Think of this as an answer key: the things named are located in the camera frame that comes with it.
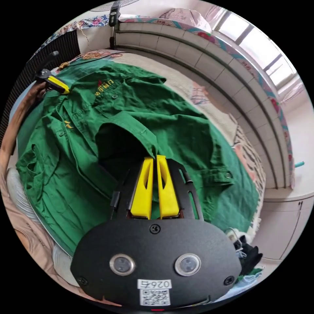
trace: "tiled wall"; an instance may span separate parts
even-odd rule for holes
[[[216,98],[238,120],[248,139],[259,153],[267,174],[266,187],[276,187],[273,171],[277,179],[277,187],[285,187],[284,176],[286,176],[286,185],[289,186],[288,151],[278,115],[264,90],[238,60],[200,36],[159,24],[121,23],[120,30],[116,33],[116,44],[144,48],[152,53],[157,52],[172,58],[171,66],[174,68],[176,67],[174,61],[178,60],[206,76],[208,79],[202,80],[203,85],[212,97]],[[235,107],[234,103],[240,107],[242,112]],[[266,146],[269,158],[253,129],[256,130],[255,132],[259,134],[261,141]]]

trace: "yellow clamp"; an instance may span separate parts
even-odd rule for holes
[[[160,219],[175,217],[179,214],[179,205],[166,157],[157,155],[156,162]],[[134,217],[151,219],[153,165],[153,158],[144,159],[131,206]]]

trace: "fan grille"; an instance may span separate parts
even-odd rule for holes
[[[103,4],[102,6],[98,6],[94,9],[91,9],[92,12],[105,12],[110,11],[111,9],[116,9],[117,7],[125,7],[129,4],[137,2],[138,0],[118,0],[118,1],[111,1],[109,3]]]

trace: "cabinet door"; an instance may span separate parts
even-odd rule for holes
[[[289,242],[288,247],[286,248],[284,254],[282,255],[282,258],[285,258],[290,251],[292,250],[292,248],[294,247],[294,245],[297,243],[301,233],[303,232],[305,225],[311,215],[312,212],[312,207],[308,207],[306,209],[302,209],[300,212],[300,217],[298,220],[298,224],[297,227],[295,228],[295,231],[293,233],[293,236],[291,238],[291,241]]]
[[[258,246],[263,257],[280,259],[286,250],[300,211],[261,211],[261,224],[252,246]]]
[[[302,206],[301,206],[301,211],[306,210],[308,208],[313,208],[314,205],[314,197],[309,197],[307,199],[301,200]]]
[[[264,202],[262,211],[291,212],[300,209],[301,201]]]

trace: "screw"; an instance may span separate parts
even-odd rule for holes
[[[154,235],[156,235],[157,233],[160,232],[160,226],[159,225],[151,225],[150,228],[149,228],[150,232]]]
[[[225,279],[225,281],[223,282],[223,284],[225,286],[229,286],[231,285],[233,282],[235,281],[235,278],[233,276],[229,276]]]
[[[87,286],[88,281],[84,277],[79,277],[77,280],[78,284],[81,284],[82,286]]]

